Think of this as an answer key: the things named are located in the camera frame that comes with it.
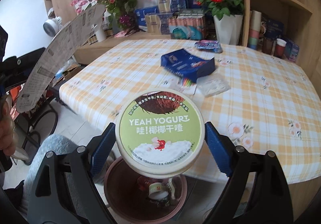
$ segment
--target newspaper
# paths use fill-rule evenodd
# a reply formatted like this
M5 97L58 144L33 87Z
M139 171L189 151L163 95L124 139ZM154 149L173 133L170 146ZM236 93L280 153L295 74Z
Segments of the newspaper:
M16 104L18 112L33 109L58 70L102 24L106 7L94 5L65 25L41 55L25 83Z

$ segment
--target yellow and white tablecloth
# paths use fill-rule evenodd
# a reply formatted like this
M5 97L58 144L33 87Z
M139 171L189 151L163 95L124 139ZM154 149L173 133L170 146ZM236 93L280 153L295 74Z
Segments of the yellow and white tablecloth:
M204 59L215 57L217 71L231 89L212 97L191 96L204 121L235 145L265 154L273 150L288 183L321 175L321 101L297 65L239 46L221 54L201 52L188 40L125 41L65 83L61 99L92 125L104 130L122 105L173 77L160 66L165 53L185 48ZM187 175L215 182L227 180L207 147Z

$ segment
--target colorful cup stack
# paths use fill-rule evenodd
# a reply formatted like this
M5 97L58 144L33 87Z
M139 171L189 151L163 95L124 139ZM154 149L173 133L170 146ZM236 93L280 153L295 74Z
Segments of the colorful cup stack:
M261 28L261 12L252 10L250 20L250 30L248 34L248 47L256 50L259 41L259 33Z

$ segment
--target blue gripper pad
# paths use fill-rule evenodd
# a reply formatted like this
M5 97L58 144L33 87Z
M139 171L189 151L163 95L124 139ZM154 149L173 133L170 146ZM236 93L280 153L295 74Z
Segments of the blue gripper pad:
M231 157L224 148L218 134L218 131L210 122L205 123L205 140L208 148L210 149L220 172L231 177L233 173L231 168Z
M102 140L92 154L90 160L90 173L92 177L102 171L102 168L115 142L115 124L113 124L110 129L108 129L107 127L106 130L102 133Z

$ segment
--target hand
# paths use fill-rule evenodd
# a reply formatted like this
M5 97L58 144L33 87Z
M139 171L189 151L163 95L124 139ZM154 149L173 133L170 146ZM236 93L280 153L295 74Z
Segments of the hand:
M16 150L16 146L13 140L14 122L11 119L9 113L9 104L4 103L2 109L2 120L0 121L0 150L3 150L4 154L11 156Z

